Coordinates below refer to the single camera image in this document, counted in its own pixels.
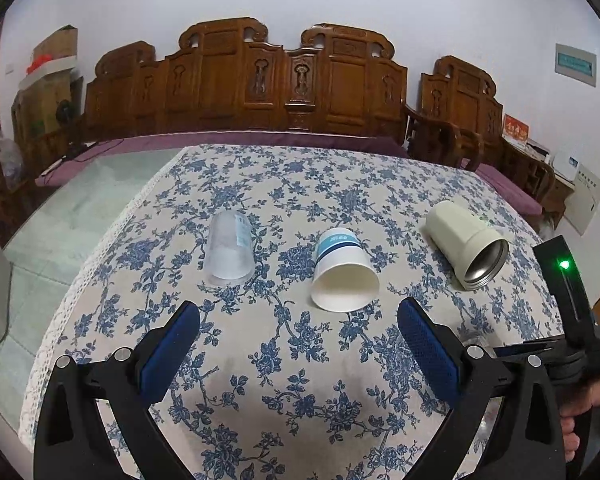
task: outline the carved wooden backrest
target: carved wooden backrest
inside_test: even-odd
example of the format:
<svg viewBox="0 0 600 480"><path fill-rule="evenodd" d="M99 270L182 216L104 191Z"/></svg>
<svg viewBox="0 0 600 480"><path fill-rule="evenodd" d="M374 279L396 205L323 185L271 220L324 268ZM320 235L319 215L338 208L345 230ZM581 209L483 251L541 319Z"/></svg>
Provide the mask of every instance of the carved wooden backrest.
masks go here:
<svg viewBox="0 0 600 480"><path fill-rule="evenodd" d="M502 105L496 85L484 70L454 56L436 61L433 75L422 74L423 114L481 134L487 163L499 157Z"/></svg>
<svg viewBox="0 0 600 480"><path fill-rule="evenodd" d="M84 105L86 126L104 129L96 136L108 138L124 132L130 122L134 72L144 62L155 60L155 47L136 41L107 52L96 64L96 79L87 85Z"/></svg>
<svg viewBox="0 0 600 480"><path fill-rule="evenodd" d="M367 136L404 135L402 104L407 69L392 61L382 34L323 23L302 33L302 47L317 53L317 131Z"/></svg>
<svg viewBox="0 0 600 480"><path fill-rule="evenodd" d="M267 33L253 18L216 20L189 27L162 61L129 65L137 43L105 54L87 89L86 139L263 129L402 143L407 69L387 38L322 24L286 51Z"/></svg>

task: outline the finger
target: finger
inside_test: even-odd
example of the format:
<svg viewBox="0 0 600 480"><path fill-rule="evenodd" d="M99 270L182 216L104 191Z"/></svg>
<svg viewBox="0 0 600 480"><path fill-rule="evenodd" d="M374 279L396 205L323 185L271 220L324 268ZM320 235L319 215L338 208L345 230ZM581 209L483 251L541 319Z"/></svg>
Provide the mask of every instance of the finger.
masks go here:
<svg viewBox="0 0 600 480"><path fill-rule="evenodd" d="M564 437L564 452L577 451L578 446L580 445L580 437L575 433L570 433L565 435Z"/></svg>
<svg viewBox="0 0 600 480"><path fill-rule="evenodd" d="M562 427L563 435L573 433L573 430L576 427L576 421L572 416L562 417L560 419L560 426Z"/></svg>
<svg viewBox="0 0 600 480"><path fill-rule="evenodd" d="M600 406L600 380L591 383L580 391L560 409L562 416L577 416L588 412L592 407Z"/></svg>

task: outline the blue stripe on paper cup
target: blue stripe on paper cup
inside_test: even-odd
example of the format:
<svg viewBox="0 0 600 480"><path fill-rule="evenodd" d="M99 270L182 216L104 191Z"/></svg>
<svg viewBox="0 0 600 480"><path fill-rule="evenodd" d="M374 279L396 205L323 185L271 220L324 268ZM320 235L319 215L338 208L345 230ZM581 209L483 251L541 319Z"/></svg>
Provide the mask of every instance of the blue stripe on paper cup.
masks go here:
<svg viewBox="0 0 600 480"><path fill-rule="evenodd" d="M337 233L330 236L327 236L323 241L318 245L316 263L323 259L327 254L339 249L340 247L360 247L360 242L358 239L348 233Z"/></svg>

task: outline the blue gripper pad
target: blue gripper pad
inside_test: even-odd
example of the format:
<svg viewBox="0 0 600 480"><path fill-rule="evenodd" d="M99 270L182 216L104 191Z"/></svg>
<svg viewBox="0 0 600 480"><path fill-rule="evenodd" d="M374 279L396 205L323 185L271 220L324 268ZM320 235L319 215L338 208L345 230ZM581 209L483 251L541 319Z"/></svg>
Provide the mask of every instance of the blue gripper pad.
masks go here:
<svg viewBox="0 0 600 480"><path fill-rule="evenodd" d="M180 365L184 361L200 330L200 311L190 301L183 302L171 319L162 328L149 331L138 344L139 349L147 339L147 346L155 349L139 373L140 397L149 406L161 402L169 389Z"/></svg>
<svg viewBox="0 0 600 480"><path fill-rule="evenodd" d="M452 351L462 349L458 338L448 327L435 325L413 298L402 300L398 307L398 329L433 393L453 408L460 394L460 370L438 336L444 337L444 342L451 343ZM449 334L442 333L444 329L458 342L459 347L448 339Z"/></svg>

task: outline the human hand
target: human hand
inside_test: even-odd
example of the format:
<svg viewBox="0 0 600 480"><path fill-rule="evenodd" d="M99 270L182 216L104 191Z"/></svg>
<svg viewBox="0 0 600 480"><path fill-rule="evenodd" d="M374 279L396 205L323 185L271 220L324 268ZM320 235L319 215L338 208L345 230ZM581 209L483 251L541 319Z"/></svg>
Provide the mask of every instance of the human hand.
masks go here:
<svg viewBox="0 0 600 480"><path fill-rule="evenodd" d="M574 417L582 415L596 406L600 406L600 380L589 384L560 408L564 458L567 462L573 460L580 445L580 438L573 433L575 428Z"/></svg>

